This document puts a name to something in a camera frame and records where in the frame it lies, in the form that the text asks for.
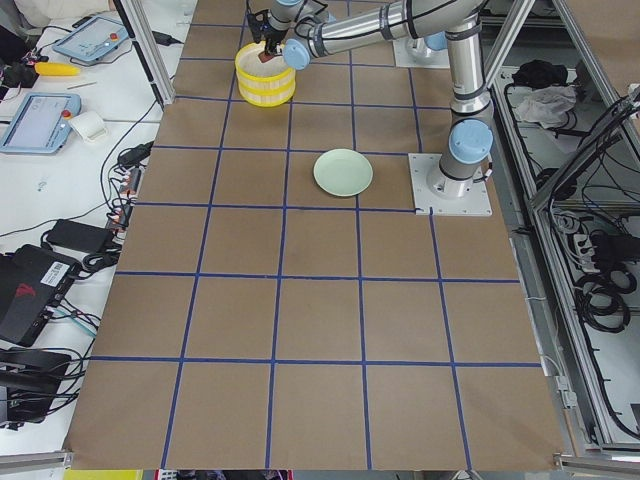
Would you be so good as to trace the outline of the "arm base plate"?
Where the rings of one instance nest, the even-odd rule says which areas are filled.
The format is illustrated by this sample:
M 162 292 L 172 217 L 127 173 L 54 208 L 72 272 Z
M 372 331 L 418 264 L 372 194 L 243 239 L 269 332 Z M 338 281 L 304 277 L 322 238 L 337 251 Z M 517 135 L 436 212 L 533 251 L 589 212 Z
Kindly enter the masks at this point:
M 493 213 L 485 182 L 475 183 L 478 167 L 467 180 L 452 180 L 440 169 L 440 154 L 409 153 L 409 173 L 417 215 L 490 217 Z
M 403 38 L 393 41 L 395 65 L 406 68 L 448 69 L 446 41 Z

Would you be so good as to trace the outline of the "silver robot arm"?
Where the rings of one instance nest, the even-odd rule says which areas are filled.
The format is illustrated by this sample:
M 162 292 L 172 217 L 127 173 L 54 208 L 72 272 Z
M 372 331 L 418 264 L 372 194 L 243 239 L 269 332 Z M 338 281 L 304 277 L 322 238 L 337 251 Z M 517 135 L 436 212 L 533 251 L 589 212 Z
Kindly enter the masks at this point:
M 492 104 L 481 52 L 481 1 L 396 1 L 335 19 L 321 1 L 274 1 L 265 10 L 246 12 L 253 40 L 264 44 L 263 62 L 282 55 L 296 70 L 311 60 L 369 45 L 392 42 L 415 62 L 431 67 L 448 56 L 452 81 L 452 126 L 440 176 L 463 182 L 488 155 L 473 158 L 462 143 L 462 129 L 486 122 Z
M 404 51 L 415 64 L 448 63 L 447 39 L 444 31 L 405 41 Z

